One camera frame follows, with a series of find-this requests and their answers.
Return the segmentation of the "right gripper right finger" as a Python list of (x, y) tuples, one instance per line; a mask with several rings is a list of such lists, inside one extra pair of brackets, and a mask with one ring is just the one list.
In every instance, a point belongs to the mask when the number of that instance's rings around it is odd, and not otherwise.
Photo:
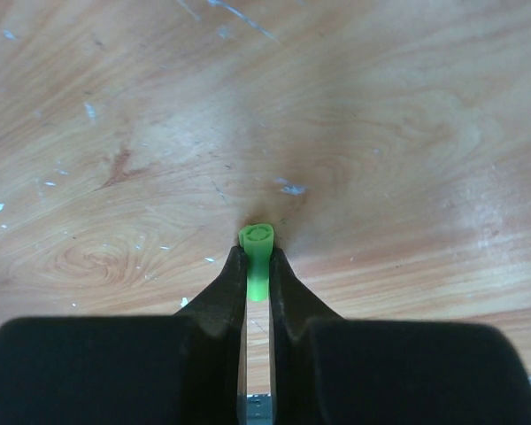
[(497, 328), (346, 319), (270, 260), (277, 424), (531, 424), (531, 384)]

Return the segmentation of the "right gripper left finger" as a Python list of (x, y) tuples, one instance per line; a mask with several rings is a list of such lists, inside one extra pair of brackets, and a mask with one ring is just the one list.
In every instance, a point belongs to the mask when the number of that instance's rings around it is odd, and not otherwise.
[(247, 259), (167, 315), (0, 326), (0, 424), (243, 424)]

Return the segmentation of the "light green pen cap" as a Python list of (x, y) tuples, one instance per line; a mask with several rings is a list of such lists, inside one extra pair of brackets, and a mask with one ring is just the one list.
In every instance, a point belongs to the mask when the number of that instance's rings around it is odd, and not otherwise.
[(248, 300), (265, 301), (269, 295), (269, 263), (274, 243), (273, 226), (267, 223), (247, 225), (239, 231), (238, 238), (248, 260)]

